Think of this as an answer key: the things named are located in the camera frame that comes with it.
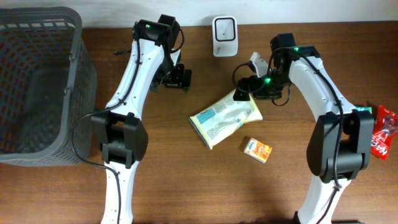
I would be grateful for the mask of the cream noodle packet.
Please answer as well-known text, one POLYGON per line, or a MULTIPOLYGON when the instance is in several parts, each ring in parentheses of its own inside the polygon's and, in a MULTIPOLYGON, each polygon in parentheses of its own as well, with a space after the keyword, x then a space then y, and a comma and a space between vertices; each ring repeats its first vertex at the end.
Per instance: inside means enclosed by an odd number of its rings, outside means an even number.
POLYGON ((189 117, 195 131, 210 150, 242 125, 263 120, 253 97, 249 95, 248 101, 236 101, 233 99, 235 92, 229 92, 216 103, 189 117))

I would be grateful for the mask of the orange tissue pack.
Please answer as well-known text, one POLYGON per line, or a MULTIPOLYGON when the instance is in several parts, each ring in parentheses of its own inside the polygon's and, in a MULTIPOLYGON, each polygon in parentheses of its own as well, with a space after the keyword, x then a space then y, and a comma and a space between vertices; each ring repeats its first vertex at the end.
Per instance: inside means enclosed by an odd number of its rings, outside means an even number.
POLYGON ((251 138, 244 148, 245 154, 255 158, 256 160, 262 163, 267 162, 271 152, 272 152, 272 147, 254 138, 251 138))

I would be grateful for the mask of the red snack bag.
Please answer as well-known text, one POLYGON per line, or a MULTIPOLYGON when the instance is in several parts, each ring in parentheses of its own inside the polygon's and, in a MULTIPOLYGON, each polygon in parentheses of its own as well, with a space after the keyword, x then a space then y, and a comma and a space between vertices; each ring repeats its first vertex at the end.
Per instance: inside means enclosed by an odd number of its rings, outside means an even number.
POLYGON ((386 160, 392 140, 396 135, 397 114, 385 106, 379 105, 371 140, 371 152, 380 159, 386 160))

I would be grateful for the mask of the teal tissue pack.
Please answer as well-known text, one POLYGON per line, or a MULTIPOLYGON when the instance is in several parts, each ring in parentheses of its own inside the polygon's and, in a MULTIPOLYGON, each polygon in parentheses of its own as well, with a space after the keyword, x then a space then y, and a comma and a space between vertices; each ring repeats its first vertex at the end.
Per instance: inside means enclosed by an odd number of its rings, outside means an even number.
POLYGON ((373 113, 371 107, 356 106, 356 110, 358 110, 358 111, 368 111, 371 114, 373 113))

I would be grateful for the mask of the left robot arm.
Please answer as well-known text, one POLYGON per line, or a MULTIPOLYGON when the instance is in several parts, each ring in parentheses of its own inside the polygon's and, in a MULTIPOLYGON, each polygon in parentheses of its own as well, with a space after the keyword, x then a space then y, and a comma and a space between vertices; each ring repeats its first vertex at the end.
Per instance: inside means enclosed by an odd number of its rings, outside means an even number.
POLYGON ((129 61, 120 84, 104 110, 91 117, 106 170, 102 223, 132 223, 134 176, 144 158, 149 135, 142 123, 149 90, 164 85, 188 90, 192 71, 180 63, 184 37, 176 18, 161 15, 156 22, 134 24, 129 61))

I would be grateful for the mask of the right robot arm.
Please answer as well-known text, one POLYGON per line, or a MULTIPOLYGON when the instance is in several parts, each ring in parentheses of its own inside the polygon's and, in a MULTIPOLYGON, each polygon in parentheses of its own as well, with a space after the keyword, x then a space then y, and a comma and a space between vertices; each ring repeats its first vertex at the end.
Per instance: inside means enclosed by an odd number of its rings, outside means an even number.
POLYGON ((331 223, 344 189, 369 164, 373 116, 350 103, 327 74, 318 50, 297 45, 291 33, 277 34, 271 41, 268 62, 253 53, 246 66, 253 75, 233 80, 233 98, 248 101, 279 99, 282 90, 295 85, 315 118, 307 146, 312 173, 303 205, 294 223, 331 223))

